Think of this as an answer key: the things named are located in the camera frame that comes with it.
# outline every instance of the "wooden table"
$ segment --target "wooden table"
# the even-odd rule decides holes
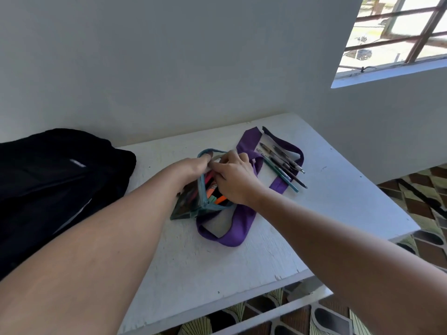
[[[306,174],[299,177],[309,189],[294,193],[288,188],[285,196],[393,242],[419,230],[408,214],[295,114],[122,147],[137,157],[128,192],[179,159],[195,157],[206,148],[235,148],[244,131],[254,126],[266,126],[273,134],[304,152]],[[266,136],[261,141],[272,144]],[[270,185],[275,175],[264,166],[259,178]],[[220,219],[228,220],[231,212],[226,214]],[[198,234],[193,220],[167,219],[155,257],[119,334],[160,332],[311,276],[313,274],[305,263],[260,215],[256,216],[246,240],[237,248],[227,248],[204,239]],[[262,317],[251,318],[242,322],[245,324],[221,332],[240,332],[328,294],[331,292],[323,287],[302,301],[285,304],[272,310],[273,313],[267,312],[266,316],[259,315]]]

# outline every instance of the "black backpack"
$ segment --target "black backpack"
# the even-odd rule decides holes
[[[0,280],[122,197],[135,163],[132,152],[75,129],[0,143]]]

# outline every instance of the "patterned floor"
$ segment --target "patterned floor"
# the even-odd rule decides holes
[[[417,195],[402,181],[416,189]],[[421,227],[421,231],[402,240],[399,245],[447,272],[447,219],[439,213],[447,211],[447,164],[391,180],[379,184],[378,187],[410,214]],[[210,335],[288,303],[288,298],[291,299],[292,294],[296,294],[299,289],[298,282],[171,328],[162,334]],[[241,334],[369,335],[370,333],[349,308],[333,295]]]

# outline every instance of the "person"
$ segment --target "person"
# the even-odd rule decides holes
[[[115,335],[157,248],[176,194],[210,155],[184,159],[73,226],[0,282],[0,334]],[[373,334],[444,334],[447,276],[406,250],[265,187],[247,154],[227,153],[220,192],[253,208]]]

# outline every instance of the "window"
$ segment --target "window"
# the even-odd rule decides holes
[[[447,0],[363,0],[337,76],[447,57]]]

